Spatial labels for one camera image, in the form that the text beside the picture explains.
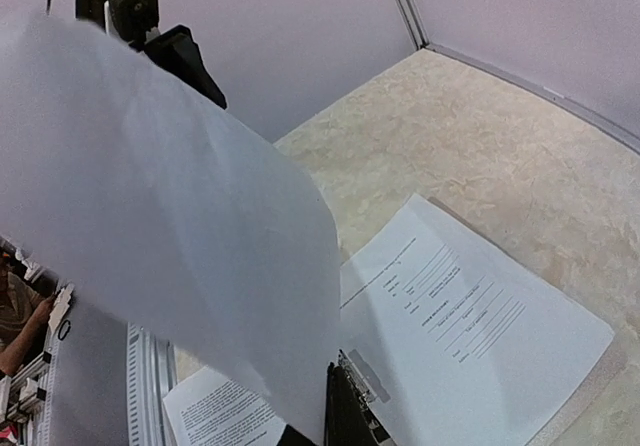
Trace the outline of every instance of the white wall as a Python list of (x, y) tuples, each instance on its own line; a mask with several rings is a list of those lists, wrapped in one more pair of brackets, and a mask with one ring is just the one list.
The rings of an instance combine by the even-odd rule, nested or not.
[[(0, 0), (0, 15), (44, 3)], [(412, 52), (394, 0), (160, 0), (160, 17), (192, 29), (230, 111), (269, 140)]]
[(416, 3), (431, 42), (558, 92), (640, 138), (640, 0)]

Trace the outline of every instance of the curled paper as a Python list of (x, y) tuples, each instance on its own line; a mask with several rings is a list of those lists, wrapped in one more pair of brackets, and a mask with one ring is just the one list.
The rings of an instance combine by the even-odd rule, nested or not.
[(0, 110), (0, 231), (320, 443), (340, 255), (308, 175), (89, 24), (5, 19)]

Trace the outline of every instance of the printed document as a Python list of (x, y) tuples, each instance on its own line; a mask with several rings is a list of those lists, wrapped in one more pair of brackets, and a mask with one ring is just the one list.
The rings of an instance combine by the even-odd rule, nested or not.
[(611, 328), (414, 196), (341, 270), (342, 350), (403, 446), (525, 445)]
[(273, 446), (285, 423), (226, 376), (202, 368), (164, 398), (178, 446)]

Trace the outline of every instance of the person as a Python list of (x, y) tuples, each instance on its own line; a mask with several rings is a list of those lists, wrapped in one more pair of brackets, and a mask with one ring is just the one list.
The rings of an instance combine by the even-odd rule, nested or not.
[(44, 298), (11, 272), (0, 256), (0, 372), (13, 376), (43, 339), (55, 296)]

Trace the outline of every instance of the hand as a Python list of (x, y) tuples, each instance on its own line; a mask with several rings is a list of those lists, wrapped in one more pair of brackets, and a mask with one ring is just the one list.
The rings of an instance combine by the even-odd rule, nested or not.
[(44, 325), (49, 322), (49, 316), (53, 310), (53, 303), (56, 300), (56, 295), (52, 294), (47, 299), (43, 299), (36, 310), (31, 315), (31, 318), (38, 324)]

